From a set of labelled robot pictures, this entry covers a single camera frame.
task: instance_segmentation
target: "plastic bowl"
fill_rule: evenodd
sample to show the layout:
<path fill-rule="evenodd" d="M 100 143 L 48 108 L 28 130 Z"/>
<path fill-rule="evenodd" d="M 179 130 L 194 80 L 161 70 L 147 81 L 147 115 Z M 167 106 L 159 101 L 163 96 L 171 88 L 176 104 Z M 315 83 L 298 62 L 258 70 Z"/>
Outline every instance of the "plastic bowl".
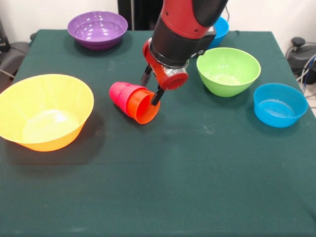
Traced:
<path fill-rule="evenodd" d="M 24 79 L 0 94 L 0 136 L 35 151 L 60 149 L 78 136 L 93 103 L 92 91 L 77 78 Z"/>
<path fill-rule="evenodd" d="M 76 16 L 68 24 L 68 33 L 91 50 L 107 50 L 120 42 L 128 23 L 124 17 L 107 11 L 93 11 Z"/>
<path fill-rule="evenodd" d="M 215 22 L 214 28 L 216 31 L 216 36 L 210 44 L 209 48 L 215 48 L 223 41 L 229 31 L 229 24 L 223 17 L 220 16 Z"/>
<path fill-rule="evenodd" d="M 273 127 L 291 126 L 308 108 L 303 93 L 279 83 L 268 83 L 258 87 L 253 98 L 258 119 Z"/>
<path fill-rule="evenodd" d="M 215 95 L 235 96 L 254 83 L 261 72 L 259 62 L 236 48 L 213 48 L 197 59 L 205 86 Z"/>

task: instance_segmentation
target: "wall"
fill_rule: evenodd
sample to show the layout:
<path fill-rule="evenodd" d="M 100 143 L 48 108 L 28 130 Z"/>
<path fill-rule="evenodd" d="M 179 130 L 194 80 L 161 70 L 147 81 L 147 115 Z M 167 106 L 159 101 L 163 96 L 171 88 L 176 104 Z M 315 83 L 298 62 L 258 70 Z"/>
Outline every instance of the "wall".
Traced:
<path fill-rule="evenodd" d="M 231 30 L 272 31 L 284 53 L 295 36 L 316 42 L 316 0 L 228 0 L 227 6 Z"/>
<path fill-rule="evenodd" d="M 117 0 L 0 0 L 0 18 L 10 42 L 30 41 L 37 30 L 66 29 L 83 12 L 118 13 Z"/>
<path fill-rule="evenodd" d="M 283 52 L 294 36 L 316 42 L 316 0 L 229 0 L 228 9 L 231 30 L 272 31 Z M 41 28 L 65 29 L 74 16 L 91 10 L 118 12 L 117 0 L 0 0 L 11 42 L 29 41 Z"/>

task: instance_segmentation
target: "orange cup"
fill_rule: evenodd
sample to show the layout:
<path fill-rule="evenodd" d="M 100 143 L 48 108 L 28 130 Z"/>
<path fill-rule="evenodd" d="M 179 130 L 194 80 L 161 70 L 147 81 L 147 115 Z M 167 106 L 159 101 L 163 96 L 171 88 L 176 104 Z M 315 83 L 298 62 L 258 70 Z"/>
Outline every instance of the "orange cup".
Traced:
<path fill-rule="evenodd" d="M 127 101 L 127 113 L 139 124 L 149 123 L 155 118 L 160 108 L 160 101 L 156 106 L 151 104 L 155 94 L 146 89 L 134 91 Z"/>

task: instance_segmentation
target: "yellow bowl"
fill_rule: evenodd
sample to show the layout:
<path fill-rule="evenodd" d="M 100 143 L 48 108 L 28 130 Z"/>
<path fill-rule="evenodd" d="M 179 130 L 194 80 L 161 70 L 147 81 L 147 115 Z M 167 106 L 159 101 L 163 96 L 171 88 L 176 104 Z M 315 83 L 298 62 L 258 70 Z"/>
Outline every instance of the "yellow bowl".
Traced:
<path fill-rule="evenodd" d="M 0 94 L 0 136 L 39 152 L 76 139 L 93 109 L 81 80 L 59 74 L 24 79 Z"/>

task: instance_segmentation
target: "blue bowl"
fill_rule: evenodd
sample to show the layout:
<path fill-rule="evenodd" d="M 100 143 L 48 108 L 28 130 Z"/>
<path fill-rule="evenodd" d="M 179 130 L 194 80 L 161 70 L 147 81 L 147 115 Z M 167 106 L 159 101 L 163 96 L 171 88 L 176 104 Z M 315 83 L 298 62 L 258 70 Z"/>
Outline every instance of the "blue bowl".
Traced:
<path fill-rule="evenodd" d="M 253 98 L 256 116 L 272 127 L 291 126 L 308 108 L 308 102 L 302 92 L 279 83 L 258 87 Z"/>
<path fill-rule="evenodd" d="M 229 24 L 223 17 L 220 16 L 215 22 L 214 28 L 216 30 L 216 36 L 210 44 L 209 48 L 215 48 L 222 42 L 229 31 Z"/>

